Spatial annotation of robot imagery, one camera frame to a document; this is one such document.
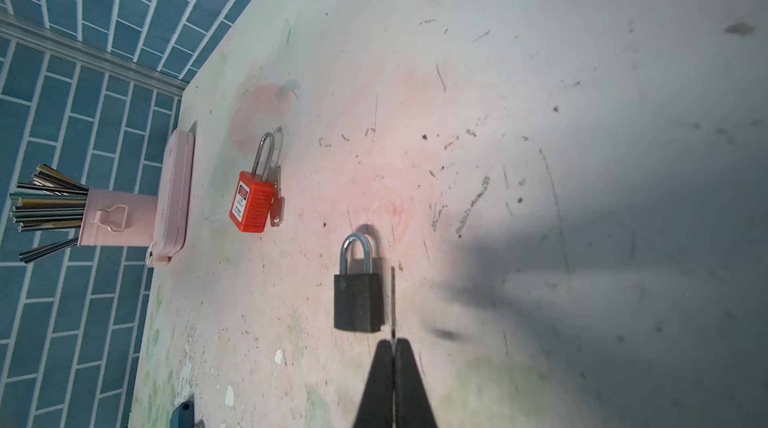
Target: padlock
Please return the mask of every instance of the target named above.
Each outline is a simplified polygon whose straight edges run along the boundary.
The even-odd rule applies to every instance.
[[[365,273],[347,273],[346,255],[355,241],[362,245]],[[382,284],[373,273],[371,244],[364,234],[352,233],[341,246],[340,274],[333,275],[333,327],[341,331],[375,333],[384,319]]]
[[[261,151],[267,140],[270,141],[270,150],[266,155],[264,172],[256,174]],[[275,186],[272,183],[266,182],[266,174],[270,170],[274,150],[275,137],[272,133],[267,133],[261,138],[259,143],[254,168],[250,172],[240,172],[240,180],[237,183],[235,199],[232,201],[232,209],[230,210],[230,219],[235,223],[238,230],[245,233],[262,233],[264,226],[266,226],[266,219],[270,215],[270,206],[272,205]]]

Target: label on red padlock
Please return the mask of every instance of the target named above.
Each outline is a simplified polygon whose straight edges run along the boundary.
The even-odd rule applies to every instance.
[[[238,221],[243,220],[243,213],[245,212],[245,203],[248,200],[248,187],[241,181],[237,187],[237,193],[235,193],[235,202],[232,203],[232,214],[235,215]]]

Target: padlock body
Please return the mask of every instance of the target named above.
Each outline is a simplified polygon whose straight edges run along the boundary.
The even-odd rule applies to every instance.
[[[384,320],[382,283],[378,273],[333,275],[333,327],[375,333]]]
[[[241,171],[235,197],[232,200],[230,219],[244,233],[262,233],[270,215],[274,184],[264,183],[261,176]]]

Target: orange safety padlock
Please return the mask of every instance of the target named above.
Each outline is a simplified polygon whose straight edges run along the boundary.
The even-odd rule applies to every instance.
[[[256,174],[261,158],[261,150],[264,142],[270,141],[270,150],[266,154],[264,173]],[[267,133],[261,138],[259,150],[256,152],[254,168],[250,171],[240,172],[240,181],[235,190],[235,199],[230,210],[230,219],[237,229],[244,233],[263,233],[266,219],[270,215],[272,197],[275,193],[274,184],[266,182],[266,174],[269,173],[272,163],[272,154],[275,150],[275,137]]]

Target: scratch mark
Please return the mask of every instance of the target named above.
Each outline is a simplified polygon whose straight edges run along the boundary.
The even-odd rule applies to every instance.
[[[473,41],[473,43],[474,43],[476,40],[480,40],[480,39],[483,39],[483,38],[485,38],[486,36],[488,36],[488,33],[490,33],[490,32],[491,32],[491,30],[489,29],[489,30],[485,31],[485,33],[483,33],[483,34],[480,34],[480,35],[479,35],[477,38],[475,38],[475,40]]]
[[[442,74],[440,74],[440,67],[437,66],[437,63],[435,63],[435,68],[437,69],[437,76],[440,77],[440,82],[442,83],[442,92],[446,92],[446,82],[442,80]]]
[[[568,251],[565,249],[565,231],[563,230],[563,216],[560,213],[560,202],[558,201],[558,192],[554,189],[554,180],[552,179],[552,171],[549,169],[549,163],[547,157],[544,155],[542,148],[538,148],[538,153],[542,155],[544,160],[544,167],[547,168],[547,175],[549,176],[549,184],[552,186],[552,197],[554,198],[554,207],[558,212],[558,230],[560,231],[560,250],[563,254],[563,261],[565,262],[565,274],[568,276],[568,291],[571,290],[571,262],[568,261]]]
[[[462,230],[464,229],[464,225],[467,223],[467,219],[469,218],[469,214],[472,211],[472,209],[475,207],[475,204],[477,204],[478,201],[480,201],[480,198],[485,195],[485,192],[488,191],[488,184],[491,182],[491,177],[484,177],[482,179],[482,190],[475,194],[475,199],[472,200],[472,202],[469,204],[469,208],[464,210],[464,216],[462,217],[462,220],[458,222],[458,228],[456,228],[456,234],[461,236]]]

